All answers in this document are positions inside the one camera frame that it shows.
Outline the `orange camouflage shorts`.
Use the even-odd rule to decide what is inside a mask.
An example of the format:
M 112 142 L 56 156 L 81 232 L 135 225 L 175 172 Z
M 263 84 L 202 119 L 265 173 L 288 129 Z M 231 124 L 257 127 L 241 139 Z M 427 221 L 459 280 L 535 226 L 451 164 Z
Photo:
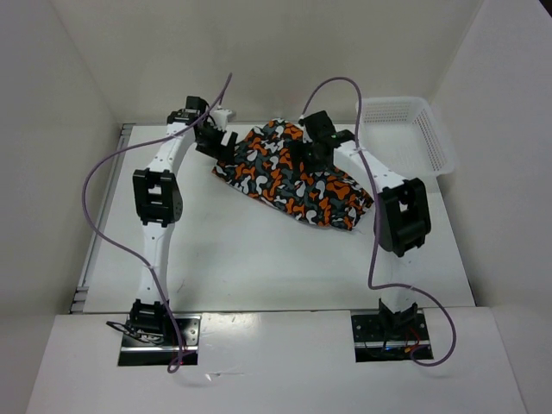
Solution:
M 373 205 L 371 195 L 343 170 L 307 173 L 292 167 L 290 146 L 299 126 L 275 118 L 235 144 L 235 162 L 218 161 L 213 174 L 240 193 L 301 223 L 351 231 Z

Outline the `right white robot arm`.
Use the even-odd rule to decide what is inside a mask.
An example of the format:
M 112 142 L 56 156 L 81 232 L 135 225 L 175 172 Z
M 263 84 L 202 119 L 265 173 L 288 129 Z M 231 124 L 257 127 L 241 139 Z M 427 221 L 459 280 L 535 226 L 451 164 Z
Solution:
M 379 286 L 377 330 L 384 342 L 405 339 L 416 327 L 417 302 L 412 287 L 423 276 L 419 249 L 431 231 L 427 191 L 421 179 L 392 171 L 363 147 L 354 133 L 337 130 L 326 111 L 301 116 L 304 141 L 292 145 L 292 160 L 307 173 L 336 166 L 368 189 L 373 188 L 374 229 L 381 258 L 388 263 Z

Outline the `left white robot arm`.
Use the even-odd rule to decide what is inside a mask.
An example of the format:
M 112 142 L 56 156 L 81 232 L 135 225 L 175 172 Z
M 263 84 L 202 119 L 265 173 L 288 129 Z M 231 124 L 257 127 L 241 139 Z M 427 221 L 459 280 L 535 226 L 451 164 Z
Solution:
M 234 111 L 219 103 L 210 106 L 201 97 L 188 97 L 185 107 L 167 118 L 167 140 L 146 167 L 133 173 L 135 209 L 143 234 L 141 256 L 147 263 L 129 313 L 129 329 L 142 341 L 160 345 L 177 338 L 164 303 L 168 300 L 169 245 L 184 211 L 178 170 L 192 147 L 215 160 L 231 160 L 237 134 L 231 134 L 227 143 L 223 138 L 234 117 Z

